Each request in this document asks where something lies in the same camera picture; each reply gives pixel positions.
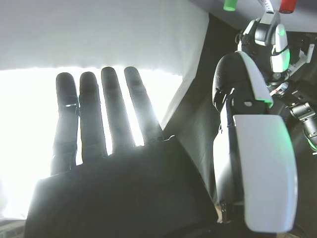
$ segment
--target black finger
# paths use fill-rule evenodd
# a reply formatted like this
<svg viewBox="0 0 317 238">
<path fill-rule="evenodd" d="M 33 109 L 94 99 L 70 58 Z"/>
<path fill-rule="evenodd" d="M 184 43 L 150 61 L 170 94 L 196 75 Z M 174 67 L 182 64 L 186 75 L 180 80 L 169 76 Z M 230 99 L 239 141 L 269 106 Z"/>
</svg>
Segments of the black finger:
<svg viewBox="0 0 317 238">
<path fill-rule="evenodd" d="M 53 144 L 51 175 L 76 166 L 79 107 L 72 75 L 60 73 L 56 77 L 56 94 L 59 118 Z"/>
<path fill-rule="evenodd" d="M 101 71 L 113 152 L 135 146 L 118 77 L 111 67 Z"/>
<path fill-rule="evenodd" d="M 107 157 L 99 87 L 91 72 L 80 76 L 80 129 L 83 163 Z"/>
<path fill-rule="evenodd" d="M 144 144 L 163 140 L 163 131 L 154 113 L 139 72 L 134 67 L 127 67 L 124 70 L 124 74 L 134 110 L 139 121 Z"/>
</svg>

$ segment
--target red cylinder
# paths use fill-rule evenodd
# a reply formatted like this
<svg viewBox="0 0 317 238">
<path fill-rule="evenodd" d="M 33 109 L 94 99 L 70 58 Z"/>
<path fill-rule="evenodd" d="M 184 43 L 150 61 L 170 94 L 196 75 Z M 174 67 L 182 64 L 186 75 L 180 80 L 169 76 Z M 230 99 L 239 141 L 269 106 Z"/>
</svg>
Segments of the red cylinder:
<svg viewBox="0 0 317 238">
<path fill-rule="evenodd" d="M 296 7 L 296 3 L 297 0 L 282 0 L 279 12 L 284 14 L 293 13 Z"/>
</svg>

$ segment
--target green cylinder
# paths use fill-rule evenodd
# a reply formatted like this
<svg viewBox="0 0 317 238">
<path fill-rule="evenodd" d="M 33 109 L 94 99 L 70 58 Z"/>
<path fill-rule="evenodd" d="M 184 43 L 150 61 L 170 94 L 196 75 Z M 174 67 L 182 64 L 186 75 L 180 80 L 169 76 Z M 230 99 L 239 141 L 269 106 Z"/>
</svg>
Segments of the green cylinder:
<svg viewBox="0 0 317 238">
<path fill-rule="evenodd" d="M 237 7 L 238 0 L 224 0 L 223 9 L 225 11 L 235 11 Z"/>
</svg>

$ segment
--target red object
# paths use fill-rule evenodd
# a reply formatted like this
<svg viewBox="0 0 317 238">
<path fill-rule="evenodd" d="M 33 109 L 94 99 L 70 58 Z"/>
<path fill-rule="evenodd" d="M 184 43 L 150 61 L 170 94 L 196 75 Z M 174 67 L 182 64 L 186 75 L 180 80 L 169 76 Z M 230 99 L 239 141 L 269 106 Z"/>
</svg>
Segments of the red object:
<svg viewBox="0 0 317 238">
<path fill-rule="evenodd" d="M 296 7 L 296 3 L 297 0 L 282 0 L 279 12 L 284 14 L 293 13 Z"/>
</svg>

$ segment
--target bright light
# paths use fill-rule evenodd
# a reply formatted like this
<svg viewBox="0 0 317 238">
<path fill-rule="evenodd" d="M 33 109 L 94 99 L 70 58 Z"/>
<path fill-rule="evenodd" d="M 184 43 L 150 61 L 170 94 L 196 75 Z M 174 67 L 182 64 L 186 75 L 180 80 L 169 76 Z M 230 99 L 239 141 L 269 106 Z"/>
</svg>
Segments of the bright light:
<svg viewBox="0 0 317 238">
<path fill-rule="evenodd" d="M 125 82 L 124 67 L 114 67 L 126 105 L 136 145 L 143 138 Z M 55 78 L 61 72 L 73 75 L 79 94 L 79 78 L 85 71 L 98 80 L 108 154 L 112 142 L 97 68 L 31 68 L 0 71 L 0 220 L 26 218 L 32 193 L 39 179 L 50 175 L 52 147 L 58 119 Z M 139 70 L 159 122 L 182 82 L 182 77 L 158 70 Z M 81 160 L 78 130 L 76 163 Z"/>
</svg>

